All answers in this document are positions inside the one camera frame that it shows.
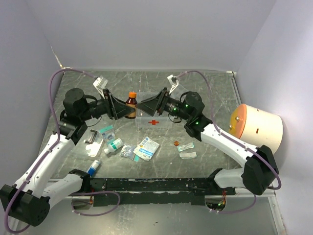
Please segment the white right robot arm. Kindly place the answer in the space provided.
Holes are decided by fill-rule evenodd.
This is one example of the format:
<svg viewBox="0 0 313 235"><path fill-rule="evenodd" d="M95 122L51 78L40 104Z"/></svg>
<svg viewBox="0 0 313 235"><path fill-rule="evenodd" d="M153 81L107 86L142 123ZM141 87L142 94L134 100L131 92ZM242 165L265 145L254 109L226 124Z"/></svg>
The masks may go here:
<svg viewBox="0 0 313 235"><path fill-rule="evenodd" d="M184 129L190 137L216 147L241 166L238 169L217 169L211 173L207 183L211 194L217 195L224 188L246 188L255 195L262 195L278 176L272 150L266 145L256 147L245 143L215 125L202 113L205 105L196 92L188 92L185 99L179 101L163 89L136 107L150 116L167 112L185 120Z"/></svg>

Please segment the blue white ointment tube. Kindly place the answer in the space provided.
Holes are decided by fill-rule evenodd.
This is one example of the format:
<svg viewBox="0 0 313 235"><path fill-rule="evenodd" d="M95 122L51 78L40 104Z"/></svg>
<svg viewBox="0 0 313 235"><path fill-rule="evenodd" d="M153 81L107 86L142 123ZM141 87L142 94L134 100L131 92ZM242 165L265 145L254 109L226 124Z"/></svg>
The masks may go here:
<svg viewBox="0 0 313 235"><path fill-rule="evenodd" d="M90 175L90 177L93 177L96 173L97 168L100 166L100 161L95 160L93 163L90 165L90 167L87 170L87 174Z"/></svg>

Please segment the brown medicine bottle orange cap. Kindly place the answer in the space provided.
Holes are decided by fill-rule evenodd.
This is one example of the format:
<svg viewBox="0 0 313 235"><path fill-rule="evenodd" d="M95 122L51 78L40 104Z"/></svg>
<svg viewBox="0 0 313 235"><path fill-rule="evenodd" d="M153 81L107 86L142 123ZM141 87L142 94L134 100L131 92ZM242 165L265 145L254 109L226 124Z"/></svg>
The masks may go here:
<svg viewBox="0 0 313 235"><path fill-rule="evenodd" d="M125 116L125 118L128 118L128 119L136 118L136 104L137 104L136 96L137 96L136 92L129 92L129 97L126 100L126 104L134 108L134 112L128 114L127 116Z"/></svg>

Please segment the teal plaster packet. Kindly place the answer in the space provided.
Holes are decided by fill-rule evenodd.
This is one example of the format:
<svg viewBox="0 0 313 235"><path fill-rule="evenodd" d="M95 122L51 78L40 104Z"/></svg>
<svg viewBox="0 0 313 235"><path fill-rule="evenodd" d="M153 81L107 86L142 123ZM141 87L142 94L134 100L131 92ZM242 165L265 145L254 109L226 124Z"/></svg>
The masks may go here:
<svg viewBox="0 0 313 235"><path fill-rule="evenodd" d="M181 152L181 151L185 151L187 149L192 149L192 148L194 148L194 143L190 142L188 144L179 145L178 146L178 151Z"/></svg>

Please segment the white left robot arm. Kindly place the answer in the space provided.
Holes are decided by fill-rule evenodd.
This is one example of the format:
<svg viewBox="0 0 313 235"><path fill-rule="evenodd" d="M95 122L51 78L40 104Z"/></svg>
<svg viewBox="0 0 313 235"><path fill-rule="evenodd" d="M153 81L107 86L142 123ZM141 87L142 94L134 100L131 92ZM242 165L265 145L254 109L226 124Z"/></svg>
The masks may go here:
<svg viewBox="0 0 313 235"><path fill-rule="evenodd" d="M88 194L91 190L90 175L82 170L71 170L65 178L50 186L47 183L59 161L86 132L87 120L102 115L117 120L134 112L134 108L114 97L108 89L104 89L102 97L97 99L73 88L66 92L63 106L55 131L32 166L15 184L1 188L0 200L6 218L11 216L36 227L65 197L73 193Z"/></svg>

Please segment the teal bandage roll package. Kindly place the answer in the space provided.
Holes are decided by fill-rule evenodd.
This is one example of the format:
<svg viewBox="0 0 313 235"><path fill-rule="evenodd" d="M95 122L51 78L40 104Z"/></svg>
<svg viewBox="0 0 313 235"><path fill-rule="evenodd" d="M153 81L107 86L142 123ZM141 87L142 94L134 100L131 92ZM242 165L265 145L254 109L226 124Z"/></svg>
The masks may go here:
<svg viewBox="0 0 313 235"><path fill-rule="evenodd" d="M115 131L112 125L99 130L99 134L107 144L115 141L116 139Z"/></svg>

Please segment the white bottle green label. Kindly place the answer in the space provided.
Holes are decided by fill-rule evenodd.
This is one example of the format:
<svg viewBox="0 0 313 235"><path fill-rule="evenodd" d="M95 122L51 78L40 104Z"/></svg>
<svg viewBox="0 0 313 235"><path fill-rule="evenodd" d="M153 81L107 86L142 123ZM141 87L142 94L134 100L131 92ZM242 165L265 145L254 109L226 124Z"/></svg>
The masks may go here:
<svg viewBox="0 0 313 235"><path fill-rule="evenodd" d="M124 142L120 139L117 138L114 141L110 142L107 144L107 147L104 149L105 154L110 154L112 152L115 152L119 148L121 148L124 145Z"/></svg>

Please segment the clear zip bag teal strip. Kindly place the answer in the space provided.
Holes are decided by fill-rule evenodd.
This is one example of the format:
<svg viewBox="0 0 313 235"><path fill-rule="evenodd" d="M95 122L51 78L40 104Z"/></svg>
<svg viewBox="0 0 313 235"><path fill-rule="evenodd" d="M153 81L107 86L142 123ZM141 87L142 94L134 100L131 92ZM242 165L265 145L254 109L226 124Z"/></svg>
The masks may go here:
<svg viewBox="0 0 313 235"><path fill-rule="evenodd" d="M135 145L125 144L120 151L120 157L128 158L132 161L138 162L139 157L134 153L135 149Z"/></svg>

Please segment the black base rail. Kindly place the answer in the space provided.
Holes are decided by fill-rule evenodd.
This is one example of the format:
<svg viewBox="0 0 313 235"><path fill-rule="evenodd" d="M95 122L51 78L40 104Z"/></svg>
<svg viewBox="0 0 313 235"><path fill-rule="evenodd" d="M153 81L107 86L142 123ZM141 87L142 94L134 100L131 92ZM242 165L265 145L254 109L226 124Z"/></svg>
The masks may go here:
<svg viewBox="0 0 313 235"><path fill-rule="evenodd" d="M96 207L116 205L180 204L205 205L205 197L234 195L235 189L220 188L210 178L94 178L90 180L94 191L114 191L94 197Z"/></svg>

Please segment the white blue gauze packet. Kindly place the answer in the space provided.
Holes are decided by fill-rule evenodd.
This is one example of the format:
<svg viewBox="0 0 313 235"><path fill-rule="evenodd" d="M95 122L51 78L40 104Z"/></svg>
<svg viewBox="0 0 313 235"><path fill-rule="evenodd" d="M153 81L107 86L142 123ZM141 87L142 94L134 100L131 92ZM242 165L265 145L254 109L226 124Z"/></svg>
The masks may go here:
<svg viewBox="0 0 313 235"><path fill-rule="evenodd" d="M134 149L133 153L139 158L149 161L159 148L159 143L149 137L145 137L142 142Z"/></svg>

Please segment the white plaster packet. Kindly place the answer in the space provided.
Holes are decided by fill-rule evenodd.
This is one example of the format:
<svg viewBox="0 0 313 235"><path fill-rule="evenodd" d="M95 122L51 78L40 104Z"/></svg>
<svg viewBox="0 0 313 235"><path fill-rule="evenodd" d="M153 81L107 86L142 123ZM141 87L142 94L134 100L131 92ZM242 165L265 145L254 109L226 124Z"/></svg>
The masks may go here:
<svg viewBox="0 0 313 235"><path fill-rule="evenodd" d="M197 157L196 152L189 152L189 153L179 153L179 157L181 159L193 159Z"/></svg>

